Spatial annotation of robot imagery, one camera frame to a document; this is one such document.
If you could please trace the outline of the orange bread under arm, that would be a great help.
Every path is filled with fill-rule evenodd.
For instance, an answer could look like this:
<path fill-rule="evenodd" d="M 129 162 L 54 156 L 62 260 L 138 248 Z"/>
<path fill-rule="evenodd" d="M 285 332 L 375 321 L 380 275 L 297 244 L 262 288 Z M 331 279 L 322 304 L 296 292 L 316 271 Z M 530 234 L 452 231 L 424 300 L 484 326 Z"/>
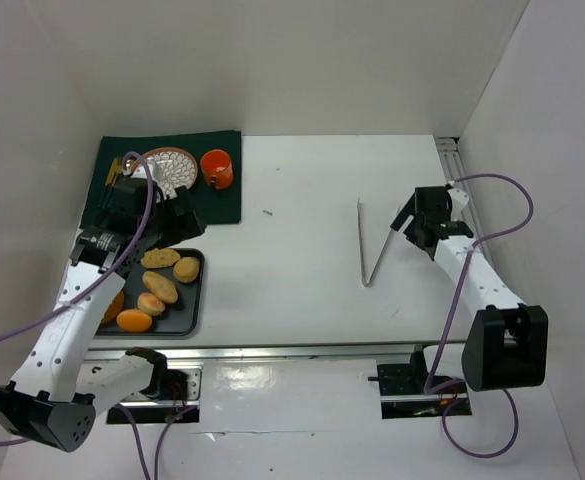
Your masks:
<path fill-rule="evenodd" d="M 121 290 L 118 294 L 114 297 L 108 308 L 106 309 L 103 318 L 101 319 L 100 324 L 108 324 L 116 319 L 118 314 L 123 310 L 125 303 L 125 295 L 124 291 Z"/>

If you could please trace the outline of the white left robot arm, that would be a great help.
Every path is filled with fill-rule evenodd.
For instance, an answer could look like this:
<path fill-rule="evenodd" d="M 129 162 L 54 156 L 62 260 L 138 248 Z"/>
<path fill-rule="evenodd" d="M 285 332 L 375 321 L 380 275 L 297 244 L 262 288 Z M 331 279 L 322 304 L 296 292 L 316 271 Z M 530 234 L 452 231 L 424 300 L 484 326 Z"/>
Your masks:
<path fill-rule="evenodd" d="M 147 250 L 202 235 L 187 187 L 166 196 L 156 182 L 127 177 L 111 189 L 95 223 L 77 237 L 55 310 L 21 367 L 0 385 L 0 425 L 64 452 L 77 450 L 95 419 L 133 394 L 171 399 L 185 373 L 165 355 L 133 347 L 113 364 L 81 366 L 106 310 Z"/>

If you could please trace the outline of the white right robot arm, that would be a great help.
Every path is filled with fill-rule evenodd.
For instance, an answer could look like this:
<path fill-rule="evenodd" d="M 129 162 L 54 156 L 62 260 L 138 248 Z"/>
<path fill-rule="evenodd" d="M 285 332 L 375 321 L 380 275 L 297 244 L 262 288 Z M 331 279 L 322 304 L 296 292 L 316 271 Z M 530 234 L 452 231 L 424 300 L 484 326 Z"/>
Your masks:
<path fill-rule="evenodd" d="M 469 196 L 452 182 L 418 187 L 390 225 L 455 284 L 442 339 L 425 367 L 424 391 L 451 385 L 436 384 L 434 377 L 459 303 L 473 320 L 460 352 L 458 379 L 475 392 L 539 386 L 546 374 L 548 315 L 513 293 L 486 260 L 483 241 L 459 217 L 468 202 Z"/>

